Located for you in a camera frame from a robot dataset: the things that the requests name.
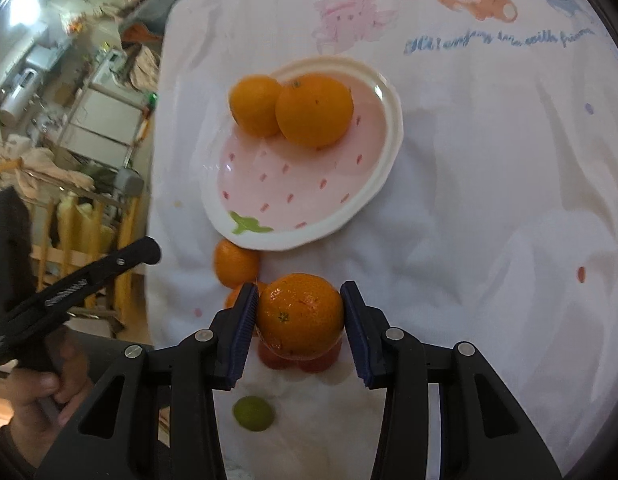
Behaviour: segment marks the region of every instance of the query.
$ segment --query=gray round object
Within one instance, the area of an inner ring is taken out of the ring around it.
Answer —
[[[399,328],[388,328],[385,332],[385,336],[387,339],[391,339],[391,341],[400,341],[404,337],[404,332]]]
[[[124,350],[124,356],[128,357],[129,359],[135,359],[141,353],[142,353],[142,347],[138,345],[128,346]]]
[[[472,356],[476,353],[476,347],[471,343],[463,342],[458,345],[458,351],[467,357]]]
[[[196,341],[204,343],[205,341],[211,341],[211,339],[214,338],[214,333],[211,332],[211,330],[209,330],[208,328],[206,328],[204,330],[198,330],[195,337]]]

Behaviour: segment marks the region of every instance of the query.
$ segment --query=human hand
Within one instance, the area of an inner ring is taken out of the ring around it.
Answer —
[[[70,331],[60,346],[60,357],[64,360],[60,377],[16,368],[7,379],[7,397],[14,410],[9,423],[11,438],[33,467],[40,465],[60,430],[93,387],[87,375],[87,356],[77,347]],[[59,404],[66,404],[54,421],[47,418],[37,402],[50,396]]]

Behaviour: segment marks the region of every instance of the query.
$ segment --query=green lime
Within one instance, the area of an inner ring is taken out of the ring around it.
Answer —
[[[233,405],[233,416],[245,430],[265,431],[273,424],[276,413],[265,399],[248,396]]]

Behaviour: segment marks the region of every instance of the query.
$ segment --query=orange object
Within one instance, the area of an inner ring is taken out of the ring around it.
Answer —
[[[312,359],[311,361],[298,362],[298,368],[308,374],[319,374],[331,368],[340,355],[342,349],[342,338],[338,339],[336,346],[329,350],[325,355]]]
[[[282,86],[266,75],[251,75],[240,80],[229,92],[233,119],[249,135],[269,137],[279,133],[276,102]]]
[[[295,78],[283,88],[276,104],[282,134],[306,148],[329,146],[342,137],[353,117],[351,92],[322,74]]]
[[[229,288],[255,282],[260,270],[260,253],[221,240],[214,251],[214,270],[220,283]]]
[[[272,370],[285,370],[295,366],[293,361],[275,355],[262,341],[258,341],[258,357],[263,365]]]
[[[262,291],[265,290],[265,288],[267,287],[267,284],[262,283],[262,282],[255,282],[255,283],[256,283],[256,286],[258,287],[258,294],[262,294]],[[232,308],[233,305],[235,305],[235,300],[238,299],[238,294],[240,294],[240,291],[242,290],[243,285],[244,283],[241,283],[229,293],[229,295],[227,296],[227,299],[225,300],[225,308]]]
[[[316,359],[340,338],[344,309],[338,291],[311,274],[289,274],[260,296],[256,326],[264,344],[278,357]]]

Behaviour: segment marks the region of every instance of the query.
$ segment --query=pink plate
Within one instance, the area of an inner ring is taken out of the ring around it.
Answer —
[[[353,120],[339,142],[316,150],[282,134],[256,139],[230,115],[215,137],[215,162],[208,166],[217,168],[215,196],[203,202],[216,229],[240,246],[286,250],[339,229],[380,190],[402,142],[400,103],[380,74],[348,58],[322,56],[273,76],[286,81],[308,72],[351,89]]]

